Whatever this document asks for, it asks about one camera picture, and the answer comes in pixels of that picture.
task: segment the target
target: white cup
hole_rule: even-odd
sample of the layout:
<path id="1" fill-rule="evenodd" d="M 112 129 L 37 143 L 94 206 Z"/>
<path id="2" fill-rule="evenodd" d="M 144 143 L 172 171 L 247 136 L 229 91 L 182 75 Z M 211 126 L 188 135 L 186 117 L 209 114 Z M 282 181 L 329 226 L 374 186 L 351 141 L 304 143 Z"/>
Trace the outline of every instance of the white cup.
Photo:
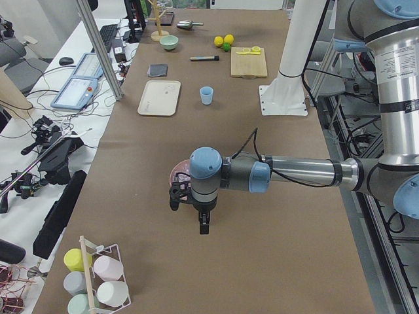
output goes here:
<path id="1" fill-rule="evenodd" d="M 99 286 L 96 296 L 100 303 L 119 307 L 128 298 L 128 286 L 124 281 L 106 281 Z"/>
<path id="2" fill-rule="evenodd" d="M 81 271 L 72 271 L 64 279 L 64 289 L 72 296 L 76 294 L 86 294 L 86 279 Z"/>
<path id="3" fill-rule="evenodd" d="M 212 87 L 204 86 L 199 90 L 199 94 L 201 95 L 202 103 L 204 105 L 209 105 L 212 102 L 214 90 L 212 89 Z"/>
<path id="4" fill-rule="evenodd" d="M 124 266 L 119 260 L 103 255 L 94 262 L 93 270 L 103 281 L 117 281 L 124 273 Z"/>

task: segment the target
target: yellow plastic toy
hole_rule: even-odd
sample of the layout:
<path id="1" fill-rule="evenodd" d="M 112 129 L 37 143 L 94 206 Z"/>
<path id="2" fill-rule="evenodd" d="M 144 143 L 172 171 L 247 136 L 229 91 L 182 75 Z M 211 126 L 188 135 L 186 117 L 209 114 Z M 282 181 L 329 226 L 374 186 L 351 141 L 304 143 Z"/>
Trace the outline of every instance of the yellow plastic toy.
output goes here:
<path id="1" fill-rule="evenodd" d="M 216 36 L 216 38 L 214 38 L 214 45 L 217 47 L 221 47 L 224 43 L 224 39 L 221 36 Z"/>
<path id="2" fill-rule="evenodd" d="M 234 36 L 231 34 L 227 34 L 224 36 L 224 42 L 230 44 L 230 46 L 233 44 L 234 42 Z"/>

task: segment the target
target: lime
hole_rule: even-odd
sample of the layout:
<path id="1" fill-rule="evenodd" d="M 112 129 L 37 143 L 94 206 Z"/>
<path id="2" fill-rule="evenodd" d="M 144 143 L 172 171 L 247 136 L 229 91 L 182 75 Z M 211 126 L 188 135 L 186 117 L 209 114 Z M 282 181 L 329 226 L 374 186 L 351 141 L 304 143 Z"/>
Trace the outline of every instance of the lime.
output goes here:
<path id="1" fill-rule="evenodd" d="M 229 52 L 229 51 L 230 51 L 230 49 L 231 49 L 231 46 L 230 46 L 230 44 L 229 44 L 229 43 L 223 43 L 223 50 L 224 50 L 225 52 Z"/>
<path id="2" fill-rule="evenodd" d="M 230 46 L 233 44 L 233 42 L 234 42 L 234 37 L 233 37 L 233 35 L 231 35 L 231 34 L 228 34 L 228 35 L 225 35 L 225 37 L 224 37 L 224 42 L 225 43 L 229 43 L 230 44 Z"/>
<path id="3" fill-rule="evenodd" d="M 221 36 L 216 36 L 216 38 L 214 38 L 214 45 L 217 47 L 221 47 L 224 43 L 224 40 Z"/>

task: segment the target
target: small metal tool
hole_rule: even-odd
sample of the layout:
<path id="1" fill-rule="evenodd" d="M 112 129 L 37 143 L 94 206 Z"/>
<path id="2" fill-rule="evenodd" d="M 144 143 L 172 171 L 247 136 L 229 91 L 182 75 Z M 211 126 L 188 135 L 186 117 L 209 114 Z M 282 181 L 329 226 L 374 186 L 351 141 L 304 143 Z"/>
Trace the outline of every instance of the small metal tool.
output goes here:
<path id="1" fill-rule="evenodd" d="M 192 26 L 203 26 L 204 23 L 198 23 L 193 21 L 179 21 L 177 28 L 191 30 Z"/>
<path id="2" fill-rule="evenodd" d="M 39 270 L 39 268 L 37 266 L 34 267 L 30 267 L 30 269 L 27 270 L 27 277 L 28 278 L 35 278 L 35 277 L 40 277 L 43 280 L 46 279 L 48 272 L 43 273 Z"/>

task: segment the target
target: white pole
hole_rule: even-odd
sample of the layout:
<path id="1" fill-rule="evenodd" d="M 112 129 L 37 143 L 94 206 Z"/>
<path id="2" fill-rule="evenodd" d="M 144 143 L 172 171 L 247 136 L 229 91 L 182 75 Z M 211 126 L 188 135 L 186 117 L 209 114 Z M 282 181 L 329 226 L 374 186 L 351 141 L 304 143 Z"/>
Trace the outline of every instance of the white pole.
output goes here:
<path id="1" fill-rule="evenodd" d="M 278 76 L 259 86 L 262 115 L 306 116 L 301 73 L 327 0 L 296 0 Z"/>

